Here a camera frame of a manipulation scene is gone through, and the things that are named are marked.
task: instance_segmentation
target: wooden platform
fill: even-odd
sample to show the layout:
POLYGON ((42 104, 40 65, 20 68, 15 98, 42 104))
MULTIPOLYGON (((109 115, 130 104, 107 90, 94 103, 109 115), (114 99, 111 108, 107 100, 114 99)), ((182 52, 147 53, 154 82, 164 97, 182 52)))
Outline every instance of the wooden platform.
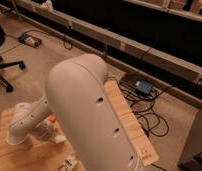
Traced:
MULTIPOLYGON (((158 160, 153 146, 141 129, 140 124, 124 99, 116 82, 109 81, 105 85, 108 97, 113 104, 129 138, 145 166, 158 160)), ((12 109, 2 112, 0 127, 0 171, 57 171, 62 161, 70 154, 74 154, 71 144, 54 145, 50 142, 39 142, 33 137, 31 148, 25 150, 7 144, 6 135, 11 118, 12 109)), ((85 171, 80 162, 75 171, 85 171)))

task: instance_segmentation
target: chair wheel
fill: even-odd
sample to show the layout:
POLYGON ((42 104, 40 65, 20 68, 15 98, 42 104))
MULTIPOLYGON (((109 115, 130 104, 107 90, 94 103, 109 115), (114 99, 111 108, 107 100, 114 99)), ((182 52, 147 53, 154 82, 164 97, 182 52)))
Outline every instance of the chair wheel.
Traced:
POLYGON ((12 92, 12 91, 13 91, 13 87, 10 86, 10 85, 8 85, 8 86, 6 87, 6 92, 7 92, 7 93, 10 93, 10 92, 12 92))
POLYGON ((26 65, 24 63, 20 63, 19 64, 19 67, 21 68, 21 70, 25 69, 26 68, 26 65))

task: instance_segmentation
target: gray floor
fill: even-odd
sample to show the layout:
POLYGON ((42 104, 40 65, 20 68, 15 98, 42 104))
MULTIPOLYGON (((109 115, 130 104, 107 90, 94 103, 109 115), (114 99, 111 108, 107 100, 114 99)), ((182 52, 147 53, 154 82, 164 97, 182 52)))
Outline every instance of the gray floor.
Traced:
MULTIPOLYGON (((33 26, 19 22, 16 17, 12 16, 0 16, 0 23, 6 33, 16 37, 23 31, 34 29, 33 26)), ((75 47, 68 51, 56 38, 37 33, 34 35, 43 40, 43 45, 38 49, 21 45, 5 53, 8 49, 18 45, 17 40, 11 37, 7 37, 6 42, 0 48, 0 54, 3 53, 5 62, 24 60, 27 65, 25 71, 13 67, 1 72, 13 84, 15 90, 13 93, 6 93, 0 86, 0 114, 4 109, 13 107, 18 102, 38 100, 43 94, 47 74, 55 64, 86 53, 75 47)), ((110 75, 120 78, 124 74, 119 69, 108 66, 110 75)), ((165 93, 157 100, 155 110, 168 120, 170 126, 169 135, 166 137, 151 137, 151 142, 160 156, 156 164, 169 171, 177 171, 176 164, 197 109, 165 93)), ((150 166, 147 170, 158 171, 159 169, 150 166)))

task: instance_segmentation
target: wire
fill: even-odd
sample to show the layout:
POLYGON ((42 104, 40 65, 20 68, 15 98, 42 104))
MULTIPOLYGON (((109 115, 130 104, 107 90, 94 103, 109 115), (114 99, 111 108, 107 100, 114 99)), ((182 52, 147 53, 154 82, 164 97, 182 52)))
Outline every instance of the wire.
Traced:
POLYGON ((58 38, 60 40, 63 41, 63 45, 64 47, 67 49, 67 50, 71 50, 73 48, 73 44, 72 44, 72 41, 68 40, 67 37, 66 37, 66 32, 70 30, 70 27, 67 27, 65 32, 63 33, 63 38, 59 37, 59 36, 56 36, 56 35, 52 35, 52 34, 49 34, 49 33, 46 33, 46 32, 43 32, 43 31, 40 31, 40 30, 28 30, 28 31, 25 31, 24 33, 29 33, 29 32, 37 32, 37 33, 41 33, 41 34, 45 34, 47 36, 51 36, 51 37, 55 37, 55 38, 58 38))
POLYGON ((154 106, 155 106, 156 99, 173 86, 167 87, 161 92, 153 88, 149 96, 144 97, 140 95, 139 93, 137 93, 134 86, 135 80, 132 83, 129 83, 129 82, 128 82, 128 79, 126 78, 121 79, 119 83, 119 87, 122 93, 124 94, 124 97, 126 98, 126 100, 130 103, 130 107, 133 109, 133 113, 139 120, 146 135, 149 136, 150 134, 152 134, 156 137, 166 136, 169 133, 169 124, 167 123, 164 117, 162 117, 160 114, 154 111, 154 106), (147 104, 148 107, 142 110, 135 110, 134 106, 136 104, 139 104, 140 102, 147 104), (157 133, 156 129, 162 124, 165 126, 165 131, 163 131, 162 133, 157 133))
POLYGON ((8 33, 5 33, 5 36, 10 37, 10 38, 15 39, 15 40, 18 40, 18 37, 15 37, 15 36, 8 34, 8 33))
POLYGON ((167 171, 166 169, 164 169, 164 168, 162 168, 162 167, 160 167, 160 166, 158 166, 156 164, 151 164, 151 165, 154 166, 154 167, 156 167, 156 168, 158 168, 158 169, 160 169, 160 170, 167 171))
POLYGON ((3 54, 5 54, 5 53, 8 53, 8 52, 10 52, 10 51, 12 51, 12 50, 14 50, 14 49, 16 49, 16 48, 18 48, 18 47, 21 46, 21 45, 22 45, 22 44, 19 43, 19 44, 13 46, 13 47, 11 47, 11 48, 9 48, 9 49, 7 49, 7 50, 1 52, 1 53, 0 53, 0 56, 3 55, 3 54))

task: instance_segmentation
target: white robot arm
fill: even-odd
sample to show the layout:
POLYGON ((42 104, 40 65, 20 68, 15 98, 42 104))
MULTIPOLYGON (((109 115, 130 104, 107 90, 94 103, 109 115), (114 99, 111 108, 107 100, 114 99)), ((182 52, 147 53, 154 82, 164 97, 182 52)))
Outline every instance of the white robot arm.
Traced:
MULTIPOLYGON (((46 98, 24 115, 13 116, 8 142, 21 141, 39 129, 53 111, 87 171, 142 171, 142 162, 105 93, 106 79, 106 63, 96 55, 59 63, 48 76, 46 98)), ((43 136, 42 131, 35 132, 43 136)))

